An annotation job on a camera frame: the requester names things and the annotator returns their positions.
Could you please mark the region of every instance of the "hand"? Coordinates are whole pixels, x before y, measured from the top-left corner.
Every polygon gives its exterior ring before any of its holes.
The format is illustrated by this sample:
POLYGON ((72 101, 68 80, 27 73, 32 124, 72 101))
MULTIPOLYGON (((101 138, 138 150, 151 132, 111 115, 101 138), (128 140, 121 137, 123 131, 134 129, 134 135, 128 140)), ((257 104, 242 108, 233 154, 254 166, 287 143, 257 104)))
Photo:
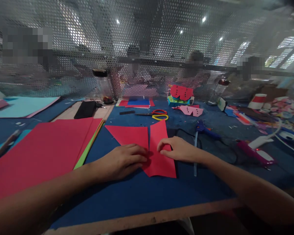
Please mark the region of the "hand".
POLYGON ((177 136, 160 140, 157 151, 160 151, 161 154, 173 158, 174 160, 191 163, 201 163, 203 160, 202 158, 206 157, 208 154, 206 151, 196 148, 177 136), (171 145, 173 151, 161 150, 164 144, 171 145))
POLYGON ((116 147, 107 155, 93 162, 97 180, 107 182, 120 180, 142 167, 141 162, 146 162, 144 155, 147 151, 136 144, 116 147))

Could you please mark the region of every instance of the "yellow scissors handle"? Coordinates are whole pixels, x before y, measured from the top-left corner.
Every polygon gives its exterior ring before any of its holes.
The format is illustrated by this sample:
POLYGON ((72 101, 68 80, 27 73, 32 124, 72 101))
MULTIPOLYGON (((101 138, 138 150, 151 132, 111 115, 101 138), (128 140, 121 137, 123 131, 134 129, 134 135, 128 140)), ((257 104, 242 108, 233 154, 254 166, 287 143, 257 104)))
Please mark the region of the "yellow scissors handle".
POLYGON ((157 118, 157 117, 166 117, 166 118, 163 118, 164 120, 168 120, 169 116, 168 115, 165 115, 165 114, 161 114, 161 115, 153 115, 152 118, 153 119, 156 119, 158 121, 161 121, 163 119, 160 119, 160 118, 157 118))

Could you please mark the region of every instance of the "wooden table edge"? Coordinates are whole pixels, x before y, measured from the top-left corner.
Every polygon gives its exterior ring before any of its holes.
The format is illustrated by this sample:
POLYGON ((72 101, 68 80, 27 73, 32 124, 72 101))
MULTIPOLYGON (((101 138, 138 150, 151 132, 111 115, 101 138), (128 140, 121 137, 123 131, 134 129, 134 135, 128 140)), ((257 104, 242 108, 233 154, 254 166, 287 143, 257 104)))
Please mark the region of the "wooden table edge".
MULTIPOLYGON (((285 190, 285 192, 294 197, 294 188, 285 190)), ((237 198, 232 198, 216 202, 202 203, 163 211, 132 215, 117 219, 61 227, 56 230, 49 229, 46 231, 45 235, 103 234, 108 232, 120 231, 124 229, 178 220, 186 217, 193 217, 214 212, 231 210, 242 206, 244 206, 244 204, 241 203, 237 198)))

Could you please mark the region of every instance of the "water bottle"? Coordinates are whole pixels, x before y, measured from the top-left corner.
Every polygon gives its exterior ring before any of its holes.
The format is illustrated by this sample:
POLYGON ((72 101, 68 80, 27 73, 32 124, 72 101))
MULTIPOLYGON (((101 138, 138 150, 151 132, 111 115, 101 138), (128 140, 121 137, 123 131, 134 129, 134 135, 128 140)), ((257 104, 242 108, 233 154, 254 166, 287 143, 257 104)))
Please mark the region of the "water bottle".
POLYGON ((215 87, 212 96, 210 97, 209 101, 207 102, 207 104, 210 106, 214 106, 214 105, 218 104, 222 93, 225 91, 225 89, 229 85, 229 80, 227 80, 227 77, 224 74, 220 75, 219 78, 220 78, 220 80, 218 81, 218 84, 215 87))

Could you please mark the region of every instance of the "blue glue gun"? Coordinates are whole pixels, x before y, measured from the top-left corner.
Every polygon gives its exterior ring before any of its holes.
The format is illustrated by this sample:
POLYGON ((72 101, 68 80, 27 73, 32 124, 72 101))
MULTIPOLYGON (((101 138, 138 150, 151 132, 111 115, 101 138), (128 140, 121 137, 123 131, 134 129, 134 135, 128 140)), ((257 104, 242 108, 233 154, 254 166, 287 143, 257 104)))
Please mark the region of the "blue glue gun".
POLYGON ((217 134, 217 133, 214 133, 210 130, 208 130, 205 125, 203 124, 203 121, 202 120, 199 120, 199 122, 197 123, 196 125, 196 131, 198 133, 204 133, 204 134, 207 134, 208 136, 210 136, 211 138, 213 138, 214 140, 220 140, 222 137, 217 134))

